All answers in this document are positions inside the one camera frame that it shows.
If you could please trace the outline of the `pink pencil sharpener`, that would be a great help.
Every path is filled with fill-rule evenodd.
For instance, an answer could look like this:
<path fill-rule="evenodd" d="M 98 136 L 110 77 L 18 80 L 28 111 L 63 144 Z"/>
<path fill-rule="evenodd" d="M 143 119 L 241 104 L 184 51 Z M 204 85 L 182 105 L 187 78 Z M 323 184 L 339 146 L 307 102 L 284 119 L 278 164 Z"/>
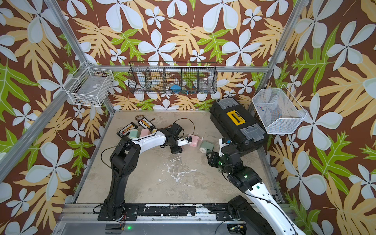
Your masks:
<path fill-rule="evenodd" d="M 140 133 L 140 138 L 150 135 L 151 132 L 149 129 L 142 129 Z"/>
<path fill-rule="evenodd" d="M 200 138 L 197 135 L 191 135 L 192 142 L 190 143 L 191 147 L 199 148 L 203 142 L 203 138 Z"/>

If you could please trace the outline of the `green pencil sharpener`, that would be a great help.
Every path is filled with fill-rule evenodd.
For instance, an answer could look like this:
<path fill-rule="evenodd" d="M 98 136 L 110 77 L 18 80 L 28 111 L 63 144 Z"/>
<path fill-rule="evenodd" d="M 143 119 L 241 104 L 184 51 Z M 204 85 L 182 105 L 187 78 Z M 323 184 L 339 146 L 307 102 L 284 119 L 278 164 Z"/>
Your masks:
<path fill-rule="evenodd" d="M 201 153 L 206 154 L 206 153 L 212 152 L 213 149 L 214 149 L 214 144 L 207 142 L 207 141 L 203 141 L 200 145 L 199 151 Z"/>
<path fill-rule="evenodd" d="M 139 136 L 140 136 L 140 133 L 137 129 L 132 129 L 132 130 L 129 131 L 128 137 L 130 139 L 137 139 Z"/>

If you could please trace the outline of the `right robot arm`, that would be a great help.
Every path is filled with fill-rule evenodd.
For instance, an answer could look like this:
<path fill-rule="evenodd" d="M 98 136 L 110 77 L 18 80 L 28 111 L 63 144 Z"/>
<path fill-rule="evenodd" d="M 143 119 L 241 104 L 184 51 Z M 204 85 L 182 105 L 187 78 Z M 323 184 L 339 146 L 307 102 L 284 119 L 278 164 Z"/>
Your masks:
<path fill-rule="evenodd" d="M 246 222 L 261 235 L 304 235 L 274 200 L 256 171 L 243 164 L 243 155 L 236 145 L 227 144 L 221 145 L 219 152 L 206 153 L 208 164 L 226 174 L 227 180 L 260 211 L 257 213 L 243 196 L 237 196 L 228 203 L 232 219 Z"/>

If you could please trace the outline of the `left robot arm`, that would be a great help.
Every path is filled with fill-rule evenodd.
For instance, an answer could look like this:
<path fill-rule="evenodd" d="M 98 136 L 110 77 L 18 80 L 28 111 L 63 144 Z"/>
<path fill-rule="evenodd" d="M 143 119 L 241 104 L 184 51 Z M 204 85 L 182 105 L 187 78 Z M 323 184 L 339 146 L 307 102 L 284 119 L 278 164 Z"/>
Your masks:
<path fill-rule="evenodd" d="M 172 154 L 183 152 L 183 146 L 192 143 L 191 136 L 179 137 L 182 127 L 173 123 L 144 137 L 124 137 L 119 141 L 110 157 L 112 181 L 110 191 L 99 212 L 99 221 L 120 221 L 125 216 L 125 189 L 130 174 L 135 170 L 139 156 L 155 147 L 170 147 Z"/>

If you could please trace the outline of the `black charging board right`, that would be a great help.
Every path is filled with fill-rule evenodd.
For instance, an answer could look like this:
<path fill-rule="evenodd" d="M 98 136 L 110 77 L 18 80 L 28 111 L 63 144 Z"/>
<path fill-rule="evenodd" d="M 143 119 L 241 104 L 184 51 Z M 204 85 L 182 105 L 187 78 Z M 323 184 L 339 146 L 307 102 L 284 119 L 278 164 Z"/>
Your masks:
<path fill-rule="evenodd" d="M 153 131 L 155 129 L 155 125 L 153 125 L 147 118 L 142 118 L 138 120 L 138 124 L 141 125 L 144 129 L 148 129 Z"/>

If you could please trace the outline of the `black charging board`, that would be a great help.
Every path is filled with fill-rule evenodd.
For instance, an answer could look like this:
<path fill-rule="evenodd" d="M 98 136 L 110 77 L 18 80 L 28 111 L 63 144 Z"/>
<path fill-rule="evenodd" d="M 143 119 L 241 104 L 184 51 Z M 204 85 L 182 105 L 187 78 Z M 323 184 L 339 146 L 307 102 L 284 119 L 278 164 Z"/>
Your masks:
<path fill-rule="evenodd" d="M 148 129 L 153 131 L 155 129 L 155 125 L 153 125 L 147 118 L 142 118 L 138 120 L 138 124 L 141 125 L 144 129 Z"/>
<path fill-rule="evenodd" d="M 123 137 L 127 136 L 130 133 L 131 130 L 134 130 L 134 129 L 137 129 L 137 128 L 138 128 L 138 126 L 135 123 L 131 122 L 128 125 L 126 125 L 125 127 L 123 127 L 121 130 L 119 130 L 117 132 L 117 135 L 120 138 L 123 138 Z"/>

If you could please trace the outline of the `black yellow-latch toolbox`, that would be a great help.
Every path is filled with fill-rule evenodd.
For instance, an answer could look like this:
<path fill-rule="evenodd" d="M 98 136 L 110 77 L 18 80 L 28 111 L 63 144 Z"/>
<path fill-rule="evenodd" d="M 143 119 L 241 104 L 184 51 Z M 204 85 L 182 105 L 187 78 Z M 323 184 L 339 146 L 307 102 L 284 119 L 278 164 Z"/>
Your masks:
<path fill-rule="evenodd" d="M 210 114 L 225 143 L 230 141 L 229 145 L 241 156 L 258 150 L 268 141 L 269 135 L 262 124 L 234 98 L 214 101 Z"/>

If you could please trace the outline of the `black charging board left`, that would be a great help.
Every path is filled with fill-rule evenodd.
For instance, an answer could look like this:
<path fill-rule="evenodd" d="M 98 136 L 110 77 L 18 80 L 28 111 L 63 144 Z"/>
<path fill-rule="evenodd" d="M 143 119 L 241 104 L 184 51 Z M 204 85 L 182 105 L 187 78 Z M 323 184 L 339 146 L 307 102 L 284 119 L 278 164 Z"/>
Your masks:
<path fill-rule="evenodd" d="M 120 138 L 123 138 L 123 137 L 127 136 L 130 133 L 131 130 L 134 130 L 134 129 L 137 129 L 137 128 L 138 128 L 138 126 L 135 123 L 131 122 L 128 125 L 126 125 L 125 127 L 123 127 L 121 130 L 119 130 L 117 132 L 117 135 Z"/>

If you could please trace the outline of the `white mesh basket right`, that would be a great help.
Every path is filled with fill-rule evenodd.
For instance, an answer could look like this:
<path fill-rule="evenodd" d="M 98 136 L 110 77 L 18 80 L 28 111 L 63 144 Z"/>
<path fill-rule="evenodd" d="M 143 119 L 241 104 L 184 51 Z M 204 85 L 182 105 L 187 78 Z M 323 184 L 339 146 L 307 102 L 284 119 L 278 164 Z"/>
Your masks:
<path fill-rule="evenodd" d="M 307 111 L 286 86 L 261 89 L 252 103 L 270 135 L 293 134 L 307 116 Z"/>

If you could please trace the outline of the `aluminium frame post right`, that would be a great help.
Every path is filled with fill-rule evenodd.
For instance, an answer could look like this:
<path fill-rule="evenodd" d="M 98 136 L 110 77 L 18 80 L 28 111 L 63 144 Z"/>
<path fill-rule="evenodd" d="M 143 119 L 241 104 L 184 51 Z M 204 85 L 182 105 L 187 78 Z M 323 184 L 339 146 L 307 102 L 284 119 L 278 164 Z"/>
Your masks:
<path fill-rule="evenodd" d="M 285 28 L 282 32 L 281 38 L 276 45 L 276 49 L 275 49 L 275 51 L 274 51 L 274 53 L 271 57 L 271 60 L 268 63 L 267 71 L 264 73 L 264 76 L 262 77 L 262 79 L 261 79 L 261 81 L 260 81 L 260 83 L 259 83 L 259 85 L 258 85 L 258 87 L 255 91 L 254 97 L 256 96 L 256 94 L 261 89 L 263 89 L 267 86 L 268 80 L 273 76 L 273 70 L 274 70 L 274 67 L 277 64 L 277 59 L 279 58 L 279 56 L 284 51 L 284 48 L 285 48 L 290 36 L 293 33 L 294 27 L 295 27 L 296 23 L 299 21 L 299 18 L 302 14 L 303 9 L 309 4 L 309 2 L 310 1 L 308 1 L 308 0 L 302 0 L 302 1 L 296 2 L 296 5 L 294 6 L 292 13 L 291 13 L 291 15 L 290 15 L 290 17 L 287 21 L 287 24 L 286 24 L 286 26 L 285 26 Z"/>

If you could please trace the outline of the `aluminium frame post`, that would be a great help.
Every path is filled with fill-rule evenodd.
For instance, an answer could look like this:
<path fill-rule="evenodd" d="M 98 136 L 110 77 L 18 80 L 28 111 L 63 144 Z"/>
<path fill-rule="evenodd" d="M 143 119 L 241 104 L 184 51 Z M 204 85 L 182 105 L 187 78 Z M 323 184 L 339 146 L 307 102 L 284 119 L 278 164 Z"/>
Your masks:
<path fill-rule="evenodd" d="M 58 2 L 57 1 L 45 1 L 47 7 L 53 12 L 53 14 L 55 15 L 56 19 L 57 19 L 57 22 L 59 23 L 59 26 L 60 26 L 60 29 L 62 30 L 63 34 L 65 35 L 65 38 L 67 40 L 67 42 L 70 44 L 73 52 L 75 53 L 75 55 L 78 57 L 78 61 L 80 62 L 80 65 L 84 62 L 87 62 L 89 64 L 92 64 L 89 59 L 86 57 L 83 49 L 81 48 L 76 36 L 74 35 L 73 33 L 73 30 L 72 28 L 70 27 L 68 21 L 66 20 L 65 16 L 63 15 L 62 13 L 62 10 L 60 8 L 60 6 L 58 5 Z M 103 105 L 106 106 L 106 108 L 109 110 L 109 112 L 111 114 L 113 114 L 115 112 L 114 110 L 114 107 L 112 105 L 112 103 L 110 102 L 110 99 L 109 97 L 107 97 L 103 103 Z"/>
<path fill-rule="evenodd" d="M 274 51 L 274 53 L 271 57 L 271 60 L 268 63 L 267 71 L 264 73 L 264 76 L 262 77 L 262 79 L 261 79 L 261 81 L 260 81 L 260 83 L 259 83 L 259 85 L 258 85 L 258 87 L 255 91 L 254 97 L 256 96 L 256 94 L 261 89 L 263 89 L 267 86 L 268 80 L 273 76 L 273 70 L 274 70 L 274 67 L 277 64 L 277 59 L 279 58 L 279 56 L 284 51 L 284 48 L 285 48 L 290 36 L 293 33 L 294 27 L 295 27 L 296 23 L 299 21 L 299 18 L 302 14 L 303 9 L 309 4 L 309 2 L 310 1 L 308 1 L 308 0 L 302 0 L 302 1 L 296 2 L 296 5 L 294 6 L 292 13 L 291 13 L 291 15 L 290 15 L 290 17 L 287 21 L 287 24 L 286 24 L 286 26 L 285 26 L 285 28 L 282 32 L 281 38 L 276 45 L 276 49 L 275 49 L 275 51 Z"/>

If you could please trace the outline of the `aluminium frame post left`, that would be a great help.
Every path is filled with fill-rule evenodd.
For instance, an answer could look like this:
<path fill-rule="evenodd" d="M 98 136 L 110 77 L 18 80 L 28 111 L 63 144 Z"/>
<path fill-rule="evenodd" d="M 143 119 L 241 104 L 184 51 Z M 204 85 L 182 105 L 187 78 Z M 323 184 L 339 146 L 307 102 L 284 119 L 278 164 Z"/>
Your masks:
<path fill-rule="evenodd" d="M 89 64 L 92 64 L 89 59 L 86 57 L 83 49 L 81 48 L 76 36 L 74 35 L 73 33 L 73 30 L 72 28 L 70 27 L 68 21 L 66 20 L 65 16 L 63 15 L 62 13 L 62 10 L 60 8 L 60 6 L 58 5 L 58 2 L 57 1 L 45 1 L 47 7 L 53 12 L 53 14 L 55 15 L 56 19 L 57 19 L 57 22 L 59 23 L 59 26 L 60 26 L 60 29 L 62 30 L 63 34 L 65 35 L 65 38 L 67 40 L 67 42 L 70 44 L 73 52 L 75 53 L 75 55 L 78 57 L 78 61 L 80 62 L 80 65 L 84 62 L 87 62 Z M 109 97 L 107 97 L 103 103 L 103 105 L 106 106 L 106 108 L 109 110 L 109 112 L 111 114 L 113 114 L 115 112 L 114 110 L 114 107 L 112 105 L 112 103 L 110 102 L 110 99 Z"/>

